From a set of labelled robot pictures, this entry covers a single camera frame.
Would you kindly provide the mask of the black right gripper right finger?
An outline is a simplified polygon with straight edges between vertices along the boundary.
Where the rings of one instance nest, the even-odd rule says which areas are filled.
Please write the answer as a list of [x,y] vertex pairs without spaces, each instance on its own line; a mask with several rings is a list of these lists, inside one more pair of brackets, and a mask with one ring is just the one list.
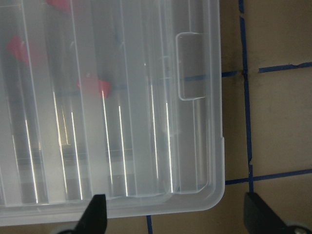
[[257,193],[245,193],[244,225],[249,234],[288,234],[287,225]]

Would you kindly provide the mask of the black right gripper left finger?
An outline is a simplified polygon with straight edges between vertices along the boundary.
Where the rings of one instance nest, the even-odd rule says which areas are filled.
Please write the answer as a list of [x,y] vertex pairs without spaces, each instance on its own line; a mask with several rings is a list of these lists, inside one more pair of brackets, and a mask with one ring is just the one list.
[[74,234],[104,234],[107,229],[106,196],[94,195],[74,227]]

